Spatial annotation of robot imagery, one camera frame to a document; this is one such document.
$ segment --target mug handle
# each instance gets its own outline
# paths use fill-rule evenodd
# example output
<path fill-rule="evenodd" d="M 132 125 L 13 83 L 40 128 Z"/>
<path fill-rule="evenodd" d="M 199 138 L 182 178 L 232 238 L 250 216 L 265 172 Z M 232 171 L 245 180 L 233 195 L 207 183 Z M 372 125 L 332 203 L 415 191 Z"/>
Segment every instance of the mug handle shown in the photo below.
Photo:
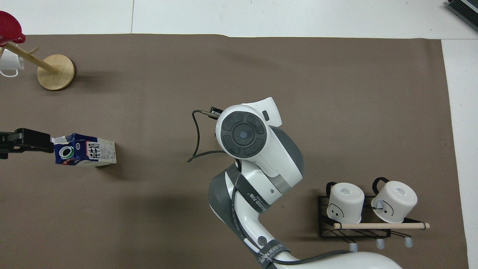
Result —
<path fill-rule="evenodd" d="M 21 44 L 23 42 L 25 42 L 25 35 L 24 34 L 20 34 L 19 37 L 17 37 L 17 39 L 13 40 L 14 43 L 17 43 L 17 44 Z"/>
<path fill-rule="evenodd" d="M 333 182 L 333 181 L 327 183 L 327 186 L 326 186 L 326 195 L 327 195 L 327 198 L 329 198 L 329 199 L 330 199 L 330 189 L 331 189 L 332 186 L 334 186 L 335 184 L 337 184 L 337 183 L 335 183 L 335 182 Z"/>
<path fill-rule="evenodd" d="M 2 74 L 4 77 L 8 77 L 8 78 L 14 78 L 16 76 L 18 76 L 18 70 L 15 70 L 17 73 L 15 75 L 5 75 L 1 70 L 0 70 L 0 74 Z"/>
<path fill-rule="evenodd" d="M 379 183 L 379 181 L 383 181 L 385 183 L 389 182 L 390 180 L 384 178 L 384 177 L 379 177 L 379 178 L 376 178 L 374 181 L 373 181 L 373 184 L 372 184 L 372 190 L 373 190 L 373 193 L 375 193 L 375 195 L 379 194 L 379 190 L 377 189 L 377 184 Z"/>

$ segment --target circular button pad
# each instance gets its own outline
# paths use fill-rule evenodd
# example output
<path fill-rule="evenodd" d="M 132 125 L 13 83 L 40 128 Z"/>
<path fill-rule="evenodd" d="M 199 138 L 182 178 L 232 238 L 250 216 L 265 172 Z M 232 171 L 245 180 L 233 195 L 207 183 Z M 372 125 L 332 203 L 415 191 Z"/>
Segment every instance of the circular button pad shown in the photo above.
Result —
<path fill-rule="evenodd" d="M 264 147 L 266 138 L 262 120 L 252 113 L 236 111 L 222 122 L 222 144 L 236 157 L 249 158 L 258 154 Z"/>

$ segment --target black device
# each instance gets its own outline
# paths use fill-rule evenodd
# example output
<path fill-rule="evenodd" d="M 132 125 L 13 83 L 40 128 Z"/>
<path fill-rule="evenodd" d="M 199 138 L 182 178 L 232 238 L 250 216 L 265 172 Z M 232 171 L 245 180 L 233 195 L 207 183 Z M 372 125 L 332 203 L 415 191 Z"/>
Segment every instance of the black device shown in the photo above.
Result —
<path fill-rule="evenodd" d="M 478 31 L 478 0 L 448 0 L 448 9 Z"/>
<path fill-rule="evenodd" d="M 15 132 L 0 132 L 0 159 L 8 159 L 9 153 L 42 151 L 53 153 L 53 143 L 49 134 L 26 128 Z"/>

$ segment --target white tile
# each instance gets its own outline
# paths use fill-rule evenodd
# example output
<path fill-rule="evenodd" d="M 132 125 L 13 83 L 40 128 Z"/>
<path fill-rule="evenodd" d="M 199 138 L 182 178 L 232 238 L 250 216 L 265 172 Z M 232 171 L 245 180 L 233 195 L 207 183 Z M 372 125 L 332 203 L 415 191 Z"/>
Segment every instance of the white tile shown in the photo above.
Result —
<path fill-rule="evenodd" d="M 133 0 L 0 0 L 24 34 L 131 33 Z"/>
<path fill-rule="evenodd" d="M 133 33 L 477 39 L 438 0 L 135 0 Z"/>
<path fill-rule="evenodd" d="M 443 40 L 470 268 L 478 268 L 478 40 Z"/>

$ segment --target black strap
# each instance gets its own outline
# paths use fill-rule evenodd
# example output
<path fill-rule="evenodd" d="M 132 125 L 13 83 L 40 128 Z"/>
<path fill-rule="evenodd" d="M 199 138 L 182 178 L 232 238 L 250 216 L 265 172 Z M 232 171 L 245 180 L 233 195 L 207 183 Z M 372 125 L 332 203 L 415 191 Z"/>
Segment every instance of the black strap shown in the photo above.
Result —
<path fill-rule="evenodd" d="M 289 251 L 287 247 L 285 247 L 281 241 L 277 239 L 273 239 L 269 241 L 257 254 L 256 260 L 259 265 L 265 269 L 272 263 L 272 259 L 275 256 L 279 255 L 279 253 Z"/>
<path fill-rule="evenodd" d="M 235 166 L 230 166 L 226 169 L 226 172 L 230 179 L 237 178 L 239 173 Z M 239 175 L 236 188 L 247 203 L 258 213 L 264 213 L 271 207 L 242 174 Z"/>
<path fill-rule="evenodd" d="M 373 183 L 372 183 L 372 191 L 373 193 L 375 193 L 375 195 L 379 194 L 379 190 L 377 189 L 377 184 L 380 182 L 380 181 L 383 181 L 385 183 L 389 182 L 390 180 L 384 178 L 384 177 L 379 177 L 379 178 L 376 178 Z"/>
<path fill-rule="evenodd" d="M 327 198 L 329 198 L 329 199 L 330 199 L 330 189 L 331 189 L 332 186 L 334 186 L 335 184 L 337 184 L 337 183 L 335 183 L 335 182 L 333 182 L 333 181 L 327 183 L 327 186 L 326 186 L 326 195 L 327 195 Z"/>

